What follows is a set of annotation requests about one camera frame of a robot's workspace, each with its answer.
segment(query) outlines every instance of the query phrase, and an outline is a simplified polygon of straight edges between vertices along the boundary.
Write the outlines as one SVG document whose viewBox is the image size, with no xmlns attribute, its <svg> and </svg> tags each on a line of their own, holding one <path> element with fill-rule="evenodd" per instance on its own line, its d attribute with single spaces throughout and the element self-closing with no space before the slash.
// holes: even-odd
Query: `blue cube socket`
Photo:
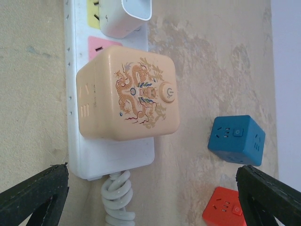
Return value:
<svg viewBox="0 0 301 226">
<path fill-rule="evenodd" d="M 250 115 L 216 117 L 208 149 L 227 162 L 260 166 L 265 132 Z"/>
</svg>

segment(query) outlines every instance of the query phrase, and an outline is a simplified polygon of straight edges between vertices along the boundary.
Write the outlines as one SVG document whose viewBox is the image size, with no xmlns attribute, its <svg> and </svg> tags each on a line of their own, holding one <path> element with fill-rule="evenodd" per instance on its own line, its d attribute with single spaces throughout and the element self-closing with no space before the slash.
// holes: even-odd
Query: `white wall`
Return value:
<svg viewBox="0 0 301 226">
<path fill-rule="evenodd" d="M 279 178 L 301 191 L 301 0 L 272 0 Z"/>
</svg>

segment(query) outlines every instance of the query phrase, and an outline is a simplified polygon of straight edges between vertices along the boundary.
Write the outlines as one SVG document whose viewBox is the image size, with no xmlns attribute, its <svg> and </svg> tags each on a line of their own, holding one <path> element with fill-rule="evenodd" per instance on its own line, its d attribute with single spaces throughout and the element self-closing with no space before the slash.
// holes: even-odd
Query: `red button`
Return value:
<svg viewBox="0 0 301 226">
<path fill-rule="evenodd" d="M 243 211 L 241 210 L 241 207 L 239 205 L 234 205 L 233 209 L 232 209 L 232 213 L 241 216 L 243 214 Z"/>
</svg>

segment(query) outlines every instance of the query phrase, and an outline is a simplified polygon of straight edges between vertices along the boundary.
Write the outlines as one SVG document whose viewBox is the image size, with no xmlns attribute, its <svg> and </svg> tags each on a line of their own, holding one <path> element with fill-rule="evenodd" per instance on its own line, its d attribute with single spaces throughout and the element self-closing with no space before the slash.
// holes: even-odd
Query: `yellow socket panel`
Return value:
<svg viewBox="0 0 301 226">
<path fill-rule="evenodd" d="M 88 25 L 100 29 L 99 27 L 99 1 L 87 0 Z"/>
</svg>

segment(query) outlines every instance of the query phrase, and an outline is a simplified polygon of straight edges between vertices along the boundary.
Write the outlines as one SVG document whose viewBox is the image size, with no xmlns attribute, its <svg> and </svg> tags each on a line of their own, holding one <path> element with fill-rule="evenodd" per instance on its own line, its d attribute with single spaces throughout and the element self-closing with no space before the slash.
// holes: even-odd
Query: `round beige button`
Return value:
<svg viewBox="0 0 301 226">
<path fill-rule="evenodd" d="M 164 102 L 170 103 L 175 99 L 176 88 L 167 82 L 163 82 L 159 88 L 160 97 Z"/>
</svg>

